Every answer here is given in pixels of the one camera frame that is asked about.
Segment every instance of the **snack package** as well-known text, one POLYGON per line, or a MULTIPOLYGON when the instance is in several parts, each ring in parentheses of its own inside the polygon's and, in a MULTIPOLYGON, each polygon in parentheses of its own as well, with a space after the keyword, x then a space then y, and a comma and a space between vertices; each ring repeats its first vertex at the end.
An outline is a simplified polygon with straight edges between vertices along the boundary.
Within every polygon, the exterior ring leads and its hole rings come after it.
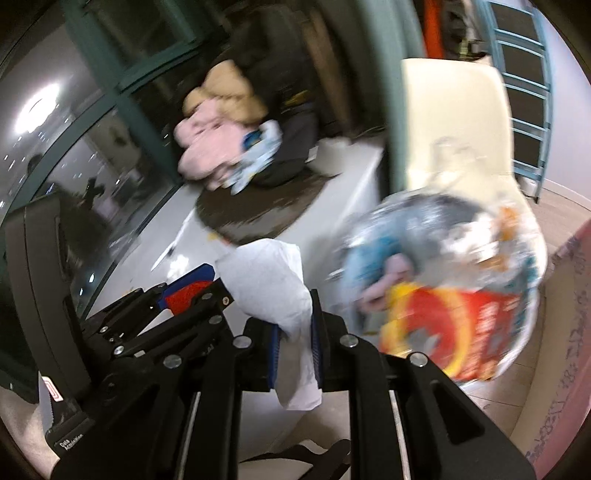
POLYGON ((458 382, 489 380, 507 351, 520 295, 400 283, 389 295, 380 350, 423 352, 458 382))

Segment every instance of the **white plastic chair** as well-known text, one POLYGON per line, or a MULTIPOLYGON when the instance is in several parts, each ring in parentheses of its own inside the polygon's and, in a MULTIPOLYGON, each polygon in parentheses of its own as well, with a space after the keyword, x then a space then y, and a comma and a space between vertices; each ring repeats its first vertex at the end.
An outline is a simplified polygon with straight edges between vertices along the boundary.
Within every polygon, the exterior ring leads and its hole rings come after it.
POLYGON ((480 171, 461 176, 451 193, 489 205, 499 190, 521 210, 543 275, 548 253, 535 216, 513 175, 513 130, 509 100, 496 68, 478 63, 405 59, 408 156, 407 188, 426 186, 435 171, 434 145, 452 137, 472 147, 480 171))

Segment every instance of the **orange object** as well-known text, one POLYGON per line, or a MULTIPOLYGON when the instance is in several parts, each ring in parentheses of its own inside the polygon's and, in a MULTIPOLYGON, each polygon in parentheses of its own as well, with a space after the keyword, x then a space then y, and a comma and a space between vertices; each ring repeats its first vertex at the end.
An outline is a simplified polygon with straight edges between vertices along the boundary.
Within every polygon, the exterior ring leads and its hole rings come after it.
POLYGON ((406 357, 425 350, 453 380, 488 380, 508 347, 518 295, 414 283, 394 286, 380 350, 406 357))
POLYGON ((519 213, 513 207, 502 206, 499 212, 500 240, 509 242, 517 236, 519 213))
POLYGON ((179 315, 191 306, 191 300, 197 295, 197 293, 211 284, 212 282, 210 281, 196 281, 190 283, 186 287, 183 287, 166 297, 164 299, 166 305, 170 311, 173 312, 173 315, 179 315))
POLYGON ((427 57, 444 59, 443 39, 441 38, 441 0, 425 0, 424 32, 427 57))

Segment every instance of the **pink jacket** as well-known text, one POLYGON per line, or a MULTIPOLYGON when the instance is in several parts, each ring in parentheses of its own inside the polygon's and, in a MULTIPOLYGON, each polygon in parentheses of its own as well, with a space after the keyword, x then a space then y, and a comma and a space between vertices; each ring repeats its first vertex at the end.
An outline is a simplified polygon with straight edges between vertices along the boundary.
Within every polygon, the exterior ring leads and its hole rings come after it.
POLYGON ((182 120, 174 136, 185 153, 178 163, 178 172, 186 179, 198 180, 213 175, 209 185, 215 189, 229 174, 229 167, 242 155, 242 141, 248 128, 218 114, 217 99, 205 100, 195 113, 182 120))

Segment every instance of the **label sticker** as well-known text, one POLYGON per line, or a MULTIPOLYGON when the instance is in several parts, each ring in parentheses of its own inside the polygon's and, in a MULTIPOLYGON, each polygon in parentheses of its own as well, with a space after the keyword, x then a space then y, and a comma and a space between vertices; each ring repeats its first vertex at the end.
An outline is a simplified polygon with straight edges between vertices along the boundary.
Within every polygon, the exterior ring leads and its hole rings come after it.
POLYGON ((61 396, 59 390, 56 388, 56 386, 51 381, 51 378, 44 377, 44 376, 41 376, 41 378, 43 379, 43 383, 45 383, 45 386, 49 390, 49 394, 53 398, 53 401, 63 401, 64 397, 61 396))

